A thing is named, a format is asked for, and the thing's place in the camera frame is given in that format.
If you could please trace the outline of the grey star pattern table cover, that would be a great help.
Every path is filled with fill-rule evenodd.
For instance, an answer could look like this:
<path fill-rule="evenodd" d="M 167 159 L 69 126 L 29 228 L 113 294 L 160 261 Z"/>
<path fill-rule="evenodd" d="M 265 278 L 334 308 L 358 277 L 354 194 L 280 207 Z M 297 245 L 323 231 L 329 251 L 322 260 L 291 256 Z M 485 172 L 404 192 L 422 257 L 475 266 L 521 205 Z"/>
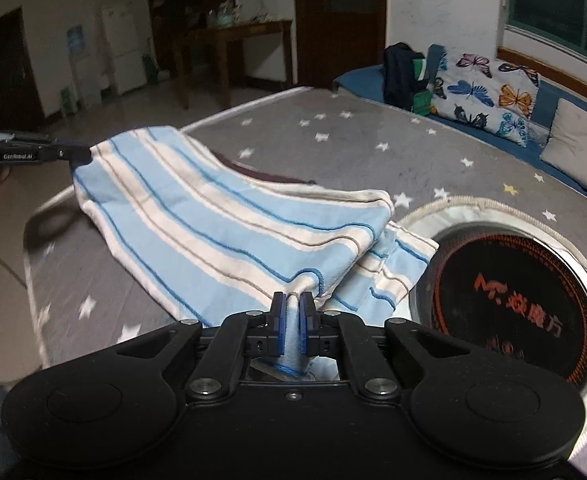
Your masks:
<path fill-rule="evenodd" d="M 504 222 L 555 249 L 587 290 L 587 193 L 494 139 L 345 93 L 305 89 L 234 107 L 184 133 L 244 169 L 406 197 L 394 218 L 423 236 Z M 29 219 L 24 270 L 44 366 L 174 320 L 112 257 L 72 188 Z M 583 399 L 587 411 L 587 385 Z M 573 460 L 587 473 L 587 421 Z"/>

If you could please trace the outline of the light green kettle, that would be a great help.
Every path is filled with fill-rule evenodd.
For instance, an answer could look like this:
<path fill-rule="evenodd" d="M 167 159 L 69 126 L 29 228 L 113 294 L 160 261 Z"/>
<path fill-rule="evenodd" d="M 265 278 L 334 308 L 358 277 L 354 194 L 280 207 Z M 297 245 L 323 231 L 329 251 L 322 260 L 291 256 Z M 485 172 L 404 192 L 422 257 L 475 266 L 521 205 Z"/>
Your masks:
<path fill-rule="evenodd" d="M 228 27 L 235 24 L 235 11 L 231 3 L 224 2 L 216 10 L 211 10 L 208 14 L 208 26 Z"/>

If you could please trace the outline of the dark blue backpack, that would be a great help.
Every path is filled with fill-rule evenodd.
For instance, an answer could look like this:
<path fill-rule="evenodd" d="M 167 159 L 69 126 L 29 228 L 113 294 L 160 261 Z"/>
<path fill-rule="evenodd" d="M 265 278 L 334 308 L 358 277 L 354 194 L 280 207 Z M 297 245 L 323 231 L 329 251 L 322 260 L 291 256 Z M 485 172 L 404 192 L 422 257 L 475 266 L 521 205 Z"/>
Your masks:
<path fill-rule="evenodd" d="M 417 93 L 427 90 L 427 58 L 398 42 L 382 53 L 382 96 L 388 105 L 412 112 Z"/>

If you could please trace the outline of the plain grey cushion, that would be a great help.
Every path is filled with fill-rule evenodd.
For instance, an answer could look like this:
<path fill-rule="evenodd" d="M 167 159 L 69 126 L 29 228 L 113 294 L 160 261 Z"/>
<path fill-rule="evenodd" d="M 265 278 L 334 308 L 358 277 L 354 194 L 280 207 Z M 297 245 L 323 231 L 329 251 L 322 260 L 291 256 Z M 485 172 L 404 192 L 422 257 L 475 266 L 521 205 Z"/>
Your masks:
<path fill-rule="evenodd" d="M 587 111 L 560 99 L 541 159 L 587 191 Z"/>

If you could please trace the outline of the wooden side table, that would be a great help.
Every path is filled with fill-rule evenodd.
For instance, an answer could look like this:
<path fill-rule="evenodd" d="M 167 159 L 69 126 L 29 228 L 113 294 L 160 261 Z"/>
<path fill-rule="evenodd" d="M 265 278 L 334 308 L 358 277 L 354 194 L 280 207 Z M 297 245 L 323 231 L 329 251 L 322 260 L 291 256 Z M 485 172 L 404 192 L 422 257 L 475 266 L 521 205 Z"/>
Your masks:
<path fill-rule="evenodd" d="M 248 56 L 245 44 L 247 40 L 261 37 L 280 37 L 282 58 L 284 64 L 284 80 L 277 82 L 282 89 L 292 88 L 294 83 L 294 55 L 292 54 L 292 21 L 267 20 L 263 22 L 244 21 L 235 25 L 214 26 L 207 28 L 188 29 L 176 35 L 171 42 L 176 78 L 173 80 L 173 90 L 179 104 L 188 110 L 190 108 L 190 88 L 193 87 L 193 75 L 185 68 L 185 55 L 193 54 L 203 47 L 213 47 L 218 60 L 220 104 L 222 110 L 232 107 L 231 65 L 230 61 L 239 61 L 239 53 L 230 54 L 230 45 L 237 44 L 236 50 L 243 52 L 243 76 L 238 79 L 251 79 L 247 74 Z"/>

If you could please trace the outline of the dark wooden door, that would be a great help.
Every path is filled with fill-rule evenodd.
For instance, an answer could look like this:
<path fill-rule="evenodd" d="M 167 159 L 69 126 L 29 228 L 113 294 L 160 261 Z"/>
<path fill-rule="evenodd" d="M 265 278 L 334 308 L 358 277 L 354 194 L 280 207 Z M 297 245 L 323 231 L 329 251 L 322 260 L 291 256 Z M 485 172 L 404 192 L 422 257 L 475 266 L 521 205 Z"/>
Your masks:
<path fill-rule="evenodd" d="M 350 70 L 381 63 L 387 0 L 295 0 L 299 84 L 330 88 Z"/>

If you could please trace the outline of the blue cushioned sofa bench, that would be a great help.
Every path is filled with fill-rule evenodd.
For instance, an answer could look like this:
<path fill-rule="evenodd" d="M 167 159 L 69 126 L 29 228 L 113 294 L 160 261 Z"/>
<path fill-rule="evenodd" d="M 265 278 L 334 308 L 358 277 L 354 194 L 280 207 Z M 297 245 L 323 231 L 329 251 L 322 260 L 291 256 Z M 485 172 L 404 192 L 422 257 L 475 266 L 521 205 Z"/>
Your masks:
<path fill-rule="evenodd" d="M 399 42 L 336 88 L 487 142 L 587 196 L 587 100 L 533 67 L 433 44 Z"/>

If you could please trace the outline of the blue white striped shirt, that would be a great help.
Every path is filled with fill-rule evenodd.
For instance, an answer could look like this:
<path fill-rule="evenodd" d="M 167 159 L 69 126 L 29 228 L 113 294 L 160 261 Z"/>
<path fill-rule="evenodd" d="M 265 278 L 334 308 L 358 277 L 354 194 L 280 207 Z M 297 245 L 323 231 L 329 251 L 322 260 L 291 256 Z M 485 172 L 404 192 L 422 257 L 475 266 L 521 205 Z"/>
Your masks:
<path fill-rule="evenodd" d="M 73 173 L 82 211 L 111 255 L 173 318 L 220 326 L 286 297 L 284 350 L 266 359 L 278 378 L 332 380 L 336 364 L 302 352 L 299 302 L 380 326 L 438 246 L 392 219 L 379 190 L 274 182 L 225 165 L 171 127 L 119 133 Z"/>

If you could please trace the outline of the left butterfly print pillow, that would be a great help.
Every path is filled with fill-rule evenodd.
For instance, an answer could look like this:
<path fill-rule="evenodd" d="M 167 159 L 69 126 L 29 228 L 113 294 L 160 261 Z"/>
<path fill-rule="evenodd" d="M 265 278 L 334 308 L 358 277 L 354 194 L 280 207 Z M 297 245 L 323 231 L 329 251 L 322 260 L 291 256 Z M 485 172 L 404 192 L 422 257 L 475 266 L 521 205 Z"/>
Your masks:
<path fill-rule="evenodd" d="M 524 148 L 540 90 L 539 73 L 524 65 L 433 44 L 427 55 L 430 113 Z"/>

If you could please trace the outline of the water dispenser with bottle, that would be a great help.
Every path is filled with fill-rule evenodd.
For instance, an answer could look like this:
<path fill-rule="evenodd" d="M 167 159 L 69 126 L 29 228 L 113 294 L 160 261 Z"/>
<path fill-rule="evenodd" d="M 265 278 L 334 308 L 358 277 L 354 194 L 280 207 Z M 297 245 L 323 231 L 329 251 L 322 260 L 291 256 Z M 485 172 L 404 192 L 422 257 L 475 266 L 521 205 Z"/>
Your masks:
<path fill-rule="evenodd" d="M 81 67 L 88 54 L 85 52 L 84 31 L 81 24 L 72 25 L 66 30 L 68 63 L 76 96 L 77 110 L 87 110 L 88 104 L 83 92 L 84 76 Z"/>

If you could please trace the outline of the white refrigerator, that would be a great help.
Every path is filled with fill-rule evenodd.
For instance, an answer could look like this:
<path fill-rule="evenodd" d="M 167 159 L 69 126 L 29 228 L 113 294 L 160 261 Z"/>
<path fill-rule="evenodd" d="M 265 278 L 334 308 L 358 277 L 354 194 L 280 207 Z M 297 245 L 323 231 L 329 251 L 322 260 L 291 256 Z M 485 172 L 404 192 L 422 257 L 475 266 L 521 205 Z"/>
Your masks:
<path fill-rule="evenodd" d="M 118 94 L 146 84 L 140 40 L 134 16 L 126 4 L 103 6 L 100 10 L 107 44 L 110 73 Z"/>

